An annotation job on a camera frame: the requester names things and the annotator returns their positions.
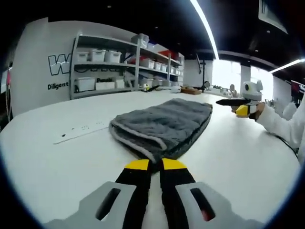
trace bright window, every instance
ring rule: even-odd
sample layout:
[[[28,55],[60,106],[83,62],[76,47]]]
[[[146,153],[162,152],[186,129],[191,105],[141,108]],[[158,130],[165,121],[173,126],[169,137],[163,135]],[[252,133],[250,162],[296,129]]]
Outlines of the bright window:
[[[240,63],[225,60],[213,61],[212,85],[230,88],[230,85],[234,84],[235,90],[239,93],[240,82]]]
[[[263,96],[262,100],[273,99],[273,75],[266,70],[251,66],[251,82],[256,83],[257,80],[262,81],[263,90],[261,91]]]

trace white sleeve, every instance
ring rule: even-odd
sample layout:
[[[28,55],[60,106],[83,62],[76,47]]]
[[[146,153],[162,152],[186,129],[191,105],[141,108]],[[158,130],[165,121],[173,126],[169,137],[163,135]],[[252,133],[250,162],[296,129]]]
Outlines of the white sleeve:
[[[265,105],[257,123],[265,127],[268,132],[282,137],[292,148],[299,148],[305,125],[305,97],[289,121],[281,118],[271,107]]]

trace gray towel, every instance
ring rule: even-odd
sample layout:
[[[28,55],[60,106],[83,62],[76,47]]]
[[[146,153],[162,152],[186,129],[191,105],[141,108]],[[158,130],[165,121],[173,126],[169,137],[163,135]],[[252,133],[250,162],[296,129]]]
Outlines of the gray towel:
[[[212,105],[172,99],[158,106],[116,116],[112,136],[153,162],[177,159],[200,136],[210,121]]]

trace ceiling light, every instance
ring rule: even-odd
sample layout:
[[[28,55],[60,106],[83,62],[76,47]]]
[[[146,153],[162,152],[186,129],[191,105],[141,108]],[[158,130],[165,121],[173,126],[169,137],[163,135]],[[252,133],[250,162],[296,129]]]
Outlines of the ceiling light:
[[[286,65],[284,65],[282,67],[276,68],[276,69],[270,71],[269,73],[275,73],[275,72],[277,72],[279,70],[282,70],[284,68],[288,68],[288,67],[290,67],[292,65],[295,65],[295,64],[298,64],[298,63],[302,63],[302,62],[305,62],[305,59],[299,59],[299,60],[296,60],[296,61],[292,61],[291,63],[288,63],[288,64],[286,64]]]
[[[190,0],[190,1],[191,1],[192,5],[194,6],[195,10],[197,11],[201,21],[203,22],[203,25],[205,27],[206,32],[208,33],[208,36],[209,36],[209,39],[210,39],[210,42],[211,42],[211,45],[212,45],[212,48],[213,48],[213,51],[214,51],[215,58],[217,60],[219,60],[219,56],[218,56],[218,52],[217,52],[217,48],[216,48],[216,43],[215,43],[211,28],[209,26],[209,23],[208,23],[205,15],[204,15],[201,7],[199,6],[197,0]]]

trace black ceiling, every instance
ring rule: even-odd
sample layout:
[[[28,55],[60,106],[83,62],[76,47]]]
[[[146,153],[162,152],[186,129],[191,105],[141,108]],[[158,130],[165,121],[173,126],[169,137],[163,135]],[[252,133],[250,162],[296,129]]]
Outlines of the black ceiling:
[[[198,3],[210,24],[218,50],[243,53],[282,66],[304,57],[300,33],[290,21],[292,10],[295,14],[303,12],[295,9],[298,5],[292,6],[293,1],[268,1],[289,35],[258,19],[258,0],[198,0]],[[68,13],[71,9],[57,8],[52,14],[27,14],[24,21],[49,17],[49,21],[78,20],[108,24],[147,34],[155,42],[181,52],[186,58],[192,58],[191,54],[198,50],[212,49],[205,28],[189,0],[110,0],[102,1],[95,9],[88,7],[73,11],[76,13]],[[304,73],[305,68],[300,64],[277,73],[277,76],[302,82],[300,75],[305,76]]]

